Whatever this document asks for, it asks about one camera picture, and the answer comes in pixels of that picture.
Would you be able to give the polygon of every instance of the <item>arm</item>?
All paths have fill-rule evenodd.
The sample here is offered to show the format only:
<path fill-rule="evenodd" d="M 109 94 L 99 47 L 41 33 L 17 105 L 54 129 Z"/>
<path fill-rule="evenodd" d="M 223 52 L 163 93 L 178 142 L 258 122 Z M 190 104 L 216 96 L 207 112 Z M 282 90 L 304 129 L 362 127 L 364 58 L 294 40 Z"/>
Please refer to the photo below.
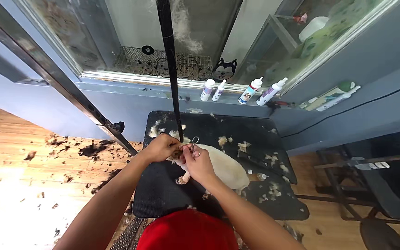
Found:
<path fill-rule="evenodd" d="M 55 245 L 62 249 L 105 249 L 125 212 L 143 170 L 166 160 L 180 142 L 160 134 L 111 179 L 78 213 Z"/>
<path fill-rule="evenodd" d="M 183 155 L 192 178 L 203 185 L 219 201 L 243 241 L 253 250 L 304 250 L 305 248 L 273 218 L 243 200 L 214 173 L 207 150 L 195 148 L 192 158 L 187 146 Z"/>

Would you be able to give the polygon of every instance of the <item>person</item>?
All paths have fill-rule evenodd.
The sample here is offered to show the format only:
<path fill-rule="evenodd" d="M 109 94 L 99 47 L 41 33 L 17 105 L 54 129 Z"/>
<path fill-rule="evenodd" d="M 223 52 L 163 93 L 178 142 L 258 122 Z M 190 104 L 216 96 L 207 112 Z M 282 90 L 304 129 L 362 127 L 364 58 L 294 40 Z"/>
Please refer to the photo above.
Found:
<path fill-rule="evenodd" d="M 116 230 L 143 170 L 183 150 L 191 177 L 219 202 L 232 226 L 252 250 L 304 250 L 274 219 L 245 201 L 214 173 L 207 150 L 160 134 L 140 151 L 78 213 L 57 242 L 55 250 L 104 250 Z M 148 225 L 137 250 L 148 249 L 238 249 L 233 228 L 194 209 L 170 213 Z"/>

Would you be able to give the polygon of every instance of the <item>grooming table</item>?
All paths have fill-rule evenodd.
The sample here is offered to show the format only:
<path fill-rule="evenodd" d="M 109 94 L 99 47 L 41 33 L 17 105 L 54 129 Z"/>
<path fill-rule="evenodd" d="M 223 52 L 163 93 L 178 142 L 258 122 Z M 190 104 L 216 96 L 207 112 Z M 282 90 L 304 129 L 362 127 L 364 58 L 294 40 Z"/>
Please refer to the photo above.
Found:
<path fill-rule="evenodd" d="M 174 113 L 166 111 L 153 111 L 147 117 L 146 134 L 144 136 L 144 147 L 152 138 L 148 136 L 151 127 L 156 121 L 161 121 L 157 127 L 165 128 L 165 133 L 177 130 Z M 221 116 L 207 114 L 181 113 L 182 124 L 186 125 L 184 136 L 192 140 L 199 137 L 199 144 L 211 145 L 225 153 L 248 171 L 253 173 L 264 173 L 269 177 L 264 181 L 252 181 L 244 189 L 247 201 L 251 202 L 262 211 L 276 220 L 305 220 L 309 216 L 305 204 L 297 200 L 291 189 L 290 183 L 269 169 L 257 166 L 252 162 L 237 158 L 239 147 L 237 143 L 249 142 L 251 145 L 246 151 L 251 157 L 265 159 L 265 155 L 273 155 L 277 152 L 278 161 L 288 168 L 285 176 L 292 184 L 297 184 L 297 178 L 289 162 L 288 155 L 282 146 L 281 138 L 277 134 L 275 124 L 267 118 L 253 118 L 241 116 Z M 233 142 L 224 144 L 223 149 L 218 144 L 218 138 L 232 137 Z M 137 185 L 132 207 L 133 213 L 139 218 L 157 218 L 166 214 L 187 208 L 189 205 L 196 207 L 198 211 L 210 214 L 218 218 L 224 218 L 224 212 L 213 196 L 204 200 L 205 189 L 194 179 L 190 179 L 185 185 L 177 185 L 175 180 L 182 176 L 184 171 L 178 165 L 169 161 L 156 162 L 149 165 L 141 176 Z M 259 198 L 264 194 L 269 198 L 269 187 L 271 183 L 279 186 L 281 196 L 259 203 Z"/>

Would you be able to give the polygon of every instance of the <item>scissors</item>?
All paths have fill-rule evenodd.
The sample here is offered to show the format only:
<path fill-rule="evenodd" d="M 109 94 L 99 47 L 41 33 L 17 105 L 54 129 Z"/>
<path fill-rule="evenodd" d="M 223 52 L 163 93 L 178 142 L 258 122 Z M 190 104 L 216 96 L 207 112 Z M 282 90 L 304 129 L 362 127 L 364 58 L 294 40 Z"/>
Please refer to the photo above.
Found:
<path fill-rule="evenodd" d="M 200 156 L 200 152 L 198 152 L 199 154 L 197 155 L 197 156 L 195 156 L 194 155 L 194 145 L 196 145 L 198 142 L 199 142 L 199 137 L 198 136 L 194 136 L 193 138 L 192 138 L 192 145 L 191 145 L 191 147 L 190 147 L 190 151 L 191 151 L 191 155 L 192 155 L 192 158 L 196 158 L 196 157 L 198 157 L 198 156 Z"/>

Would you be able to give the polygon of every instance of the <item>black cable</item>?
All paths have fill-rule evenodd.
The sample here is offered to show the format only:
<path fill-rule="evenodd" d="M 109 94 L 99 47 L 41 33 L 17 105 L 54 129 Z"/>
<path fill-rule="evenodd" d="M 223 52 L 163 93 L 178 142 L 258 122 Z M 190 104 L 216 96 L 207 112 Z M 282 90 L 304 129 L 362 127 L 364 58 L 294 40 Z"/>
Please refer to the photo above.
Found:
<path fill-rule="evenodd" d="M 169 0 L 156 0 L 158 19 L 160 21 L 161 35 L 163 36 L 164 51 L 168 60 L 169 79 L 171 82 L 172 104 L 174 106 L 175 120 L 178 125 L 180 142 L 183 142 L 181 129 L 180 107 L 178 105 L 177 66 L 175 65 L 174 32 L 172 30 L 171 6 Z"/>
<path fill-rule="evenodd" d="M 319 124 L 319 123 L 321 123 L 321 122 L 327 120 L 328 118 L 331 118 L 331 117 L 336 116 L 336 115 L 340 115 L 340 114 L 342 114 L 342 113 L 345 113 L 345 112 L 348 112 L 348 111 L 353 110 L 353 109 L 355 109 L 355 108 L 358 108 L 358 107 L 360 107 L 360 106 L 362 106 L 362 105 L 365 105 L 365 104 L 368 104 L 368 103 L 370 103 L 370 102 L 374 102 L 374 101 L 376 101 L 376 100 L 380 100 L 380 99 L 382 99 L 382 98 L 385 98 L 385 97 L 388 97 L 388 96 L 390 96 L 390 95 L 396 94 L 396 93 L 398 93 L 399 91 L 400 91 L 400 89 L 395 90 L 395 91 L 393 91 L 393 92 L 391 92 L 391 93 L 389 93 L 389 94 L 386 94 L 386 95 L 384 95 L 384 96 L 378 97 L 378 98 L 373 99 L 373 100 L 366 101 L 366 102 L 364 102 L 364 103 L 361 103 L 361 104 L 359 104 L 359 105 L 356 105 L 356 106 L 354 106 L 354 107 L 352 107 L 352 108 L 349 108 L 349 109 L 347 109 L 347 110 L 341 111 L 341 112 L 336 113 L 336 114 L 334 114 L 334 115 L 327 116 L 327 117 L 325 117 L 324 119 L 322 119 L 322 120 L 320 120 L 320 121 L 314 123 L 313 125 L 310 125 L 310 126 L 304 128 L 304 129 L 302 129 L 301 131 L 299 131 L 299 132 L 297 132 L 297 133 L 289 134 L 289 135 L 286 135 L 286 136 L 282 136 L 281 138 L 286 138 L 286 137 L 288 137 L 288 136 L 297 135 L 297 134 L 302 133 L 303 131 L 305 131 L 305 130 L 307 130 L 307 129 L 309 129 L 309 128 L 311 128 L 311 127 L 313 127 L 313 126 L 315 126 L 315 125 L 317 125 L 317 124 Z"/>

